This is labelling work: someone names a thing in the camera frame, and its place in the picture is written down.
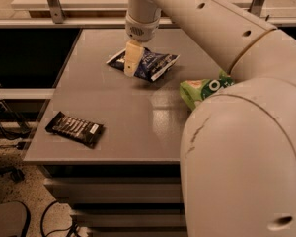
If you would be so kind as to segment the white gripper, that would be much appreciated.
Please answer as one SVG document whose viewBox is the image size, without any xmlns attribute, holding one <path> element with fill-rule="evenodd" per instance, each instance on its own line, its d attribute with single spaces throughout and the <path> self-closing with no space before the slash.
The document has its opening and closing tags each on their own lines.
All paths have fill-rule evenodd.
<svg viewBox="0 0 296 237">
<path fill-rule="evenodd" d="M 124 74 L 132 77 L 140 63 L 144 53 L 144 47 L 141 42 L 148 42 L 151 40 L 159 27 L 159 21 L 151 23 L 141 23 L 134 20 L 129 14 L 125 17 L 126 33 L 132 38 L 125 49 Z"/>
</svg>

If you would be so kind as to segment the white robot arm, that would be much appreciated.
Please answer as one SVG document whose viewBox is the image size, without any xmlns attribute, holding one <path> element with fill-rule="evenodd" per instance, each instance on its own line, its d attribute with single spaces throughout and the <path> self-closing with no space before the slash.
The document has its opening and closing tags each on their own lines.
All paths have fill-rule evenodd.
<svg viewBox="0 0 296 237">
<path fill-rule="evenodd" d="M 129 0 L 127 24 L 157 10 L 236 82 L 185 123 L 188 237 L 296 237 L 296 40 L 226 0 Z"/>
</svg>

